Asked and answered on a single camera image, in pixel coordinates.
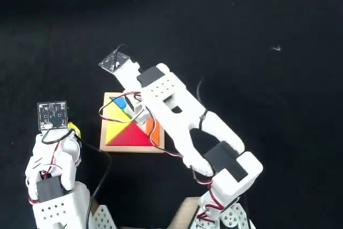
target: yellow tape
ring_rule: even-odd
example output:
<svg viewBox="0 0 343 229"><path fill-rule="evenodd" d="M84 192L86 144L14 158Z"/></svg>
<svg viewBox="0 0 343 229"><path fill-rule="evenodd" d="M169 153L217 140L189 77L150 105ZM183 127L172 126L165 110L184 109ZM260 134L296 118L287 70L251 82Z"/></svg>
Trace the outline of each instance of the yellow tape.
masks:
<svg viewBox="0 0 343 229"><path fill-rule="evenodd" d="M68 128L73 128L75 130L77 136L79 136L81 138L81 131L79 128L77 128L77 126L75 124L73 124L72 122L69 122Z"/></svg>

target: wooden block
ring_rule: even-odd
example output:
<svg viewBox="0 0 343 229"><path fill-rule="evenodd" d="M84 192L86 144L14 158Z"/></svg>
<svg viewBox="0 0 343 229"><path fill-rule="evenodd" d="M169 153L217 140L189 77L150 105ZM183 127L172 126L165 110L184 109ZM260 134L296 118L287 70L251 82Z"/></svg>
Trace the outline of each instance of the wooden block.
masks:
<svg viewBox="0 0 343 229"><path fill-rule="evenodd" d="M179 207L168 229L187 229L198 209L199 198L186 198Z"/></svg>
<svg viewBox="0 0 343 229"><path fill-rule="evenodd" d="M110 101L110 97L119 96L121 93L106 92L104 94L103 104L106 105ZM120 120L129 120L128 116L123 113L123 111L115 103L111 103L103 110L104 116L116 117ZM146 127L151 127L152 121L149 121ZM126 128L130 127L130 132L134 132L136 124L131 123L119 123L113 121L102 120L101 123L101 138L100 138L100 149L108 152L150 152L150 153L162 153L163 151L153 147L146 135L146 128L141 128L142 134L137 134L137 137L127 138L128 143L126 144L117 144L115 142L116 135L121 134ZM155 142L158 142L160 148L164 149L165 147L165 131L159 124L157 124L156 130L152 135Z"/></svg>

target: circuit board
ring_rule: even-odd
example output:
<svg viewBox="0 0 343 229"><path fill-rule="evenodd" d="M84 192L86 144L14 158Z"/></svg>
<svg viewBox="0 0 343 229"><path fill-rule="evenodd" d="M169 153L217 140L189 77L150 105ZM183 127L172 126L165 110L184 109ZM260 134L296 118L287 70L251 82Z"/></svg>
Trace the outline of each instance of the circuit board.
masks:
<svg viewBox="0 0 343 229"><path fill-rule="evenodd" d="M38 103L37 109L40 131L68 127L66 101Z"/></svg>

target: black cable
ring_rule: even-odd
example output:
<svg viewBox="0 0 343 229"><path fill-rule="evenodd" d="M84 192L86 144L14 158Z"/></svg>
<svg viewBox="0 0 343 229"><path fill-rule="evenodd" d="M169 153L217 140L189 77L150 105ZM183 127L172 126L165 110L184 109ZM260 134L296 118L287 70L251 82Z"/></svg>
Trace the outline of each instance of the black cable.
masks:
<svg viewBox="0 0 343 229"><path fill-rule="evenodd" d="M119 52L119 49L122 48L122 47L126 47L126 44L120 44L116 50L114 51L114 56L113 56L113 64L114 64L114 67L117 68L117 59L118 59L118 52Z"/></svg>
<svg viewBox="0 0 343 229"><path fill-rule="evenodd" d="M48 133L49 133L50 130L47 131L46 134L44 134L43 138L42 138L42 143L44 144L47 144L47 145L51 145L51 144L54 144L54 143L57 143L57 142L60 142L61 140L67 138L72 132L75 132L75 130L73 128L71 128L65 135L63 135L61 138L58 138L54 141L50 141L50 142L46 142L44 141L44 139L48 136Z"/></svg>
<svg viewBox="0 0 343 229"><path fill-rule="evenodd" d="M250 216L249 216L249 208L248 208L248 198L247 198L247 193L245 192L242 194L241 199L243 199L244 202L244 210L245 214L247 215L247 223L248 223L248 229L251 229L251 224L250 224Z"/></svg>
<svg viewBox="0 0 343 229"><path fill-rule="evenodd" d="M198 85L197 85L197 99L200 102L200 104L204 105L204 103L202 102L202 99L200 98L200 86L203 83L203 78L201 78L201 80L199 81Z"/></svg>
<svg viewBox="0 0 343 229"><path fill-rule="evenodd" d="M196 93L196 95L197 95L197 99L198 99L199 103L202 104L205 107L205 105L202 102L202 99L200 98L200 86L201 86L202 83L203 83L203 79L201 79L199 81L198 85L197 85L197 93ZM207 110L207 108L205 108L204 113L200 117L200 121L199 121L199 130L200 131L202 131L202 129L203 129L203 122L204 122L204 120L206 118L207 112L208 112L208 110Z"/></svg>
<svg viewBox="0 0 343 229"><path fill-rule="evenodd" d="M77 140L81 141L84 145L86 145L88 148L94 150L94 151L97 151L97 152L101 152L101 153L104 153L107 157L108 157L108 166L107 166L107 169L105 171L105 173L103 174L100 182L98 183L98 186L96 187L93 195L91 196L91 199L90 199L90 203L88 205L88 209L87 209L87 215L86 215L86 229L89 229L89 219L90 219L90 214L91 214L91 208L92 208L92 204L95 200L95 197L96 195L98 194L99 190L100 190L100 187L102 186L104 180L106 179L111 167L112 167L112 157L109 153L105 152L105 151L102 151L96 147L93 147L91 144L87 143L86 141L84 141L83 139L81 139L80 137L78 137L77 135L75 135L75 137L77 138Z"/></svg>

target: white plastic bracket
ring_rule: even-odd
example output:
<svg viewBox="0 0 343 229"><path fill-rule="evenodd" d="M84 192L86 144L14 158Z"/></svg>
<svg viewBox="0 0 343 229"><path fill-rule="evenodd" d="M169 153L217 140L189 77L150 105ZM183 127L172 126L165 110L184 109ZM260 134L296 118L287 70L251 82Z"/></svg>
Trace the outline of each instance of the white plastic bracket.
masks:
<svg viewBox="0 0 343 229"><path fill-rule="evenodd" d="M93 215L96 229L117 229L112 216L105 205L99 205Z"/></svg>
<svg viewBox="0 0 343 229"><path fill-rule="evenodd" d="M200 214L201 212L201 209L198 209L197 214ZM220 227L219 223L215 224L204 220L199 220L195 216L189 229L248 229L247 214L239 203L235 203L230 208L223 211L220 214L220 219L225 227ZM256 229L251 220L250 225L251 229Z"/></svg>

